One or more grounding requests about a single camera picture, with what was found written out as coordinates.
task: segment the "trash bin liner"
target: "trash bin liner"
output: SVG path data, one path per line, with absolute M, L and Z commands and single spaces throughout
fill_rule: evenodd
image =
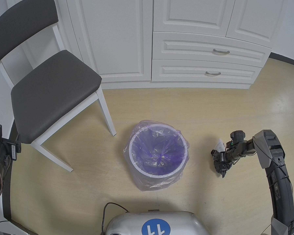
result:
M 188 148 L 189 143 L 172 126 L 143 120 L 134 127 L 123 154 L 138 188 L 159 190 L 182 177 Z

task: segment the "light wood floor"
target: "light wood floor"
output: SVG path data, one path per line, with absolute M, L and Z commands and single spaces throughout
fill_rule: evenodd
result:
M 212 234 L 260 234 L 272 205 L 258 157 L 241 159 L 222 179 L 210 151 L 221 138 L 243 130 L 250 139 L 272 129 L 286 153 L 294 188 L 294 66 L 269 59 L 249 90 L 104 90 L 117 135 L 112 136 L 95 102 L 45 142 L 70 164 L 69 173 L 26 144 L 13 163 L 12 218 L 39 235 L 101 232 L 106 202 L 129 211 L 190 211 Z M 136 123 L 152 119 L 179 129 L 190 143 L 183 177 L 164 190 L 141 192 L 122 150 Z M 110 206 L 106 224 L 122 210 Z

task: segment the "drawer handle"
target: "drawer handle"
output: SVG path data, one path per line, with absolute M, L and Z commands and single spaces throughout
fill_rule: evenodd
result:
M 217 53 L 222 53 L 222 54 L 229 54 L 230 51 L 221 51 L 221 50 L 216 50 L 216 49 L 213 49 L 214 52 L 217 52 Z
M 218 76 L 218 75 L 221 75 L 221 72 L 219 72 L 219 73 L 209 73 L 209 72 L 206 71 L 206 74 L 213 75 L 213 76 Z

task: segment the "chair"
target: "chair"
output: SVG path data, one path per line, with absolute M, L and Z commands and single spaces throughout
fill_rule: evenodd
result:
M 57 27 L 54 0 L 22 0 L 0 17 L 0 71 L 11 87 L 12 108 L 21 142 L 68 171 L 73 168 L 42 143 L 97 99 L 111 134 L 116 134 L 101 89 L 101 77 L 65 50 Z M 1 59 L 40 30 L 51 26 L 60 52 L 27 74 L 15 86 Z

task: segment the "chair leg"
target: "chair leg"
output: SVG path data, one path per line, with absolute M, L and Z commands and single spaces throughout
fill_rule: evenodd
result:
M 73 168 L 70 167 L 66 162 L 63 162 L 61 159 L 59 159 L 56 155 L 52 154 L 50 151 L 48 151 L 42 145 L 39 145 L 36 141 L 33 141 L 31 143 L 31 146 L 34 147 L 37 151 L 39 151 L 41 154 L 45 155 L 47 158 L 49 158 L 50 160 L 52 160 L 53 162 L 58 164 L 59 166 L 68 170 L 69 172 L 73 171 Z
M 117 134 L 117 132 L 114 128 L 114 125 L 113 125 L 113 122 L 112 122 L 112 119 L 110 116 L 110 112 L 109 112 L 108 106 L 106 104 L 105 97 L 103 96 L 101 86 L 99 87 L 99 89 L 96 92 L 98 95 L 99 105 L 100 105 L 100 108 L 102 110 L 103 115 L 105 116 L 105 120 L 108 125 L 109 131 L 114 136 L 115 134 Z

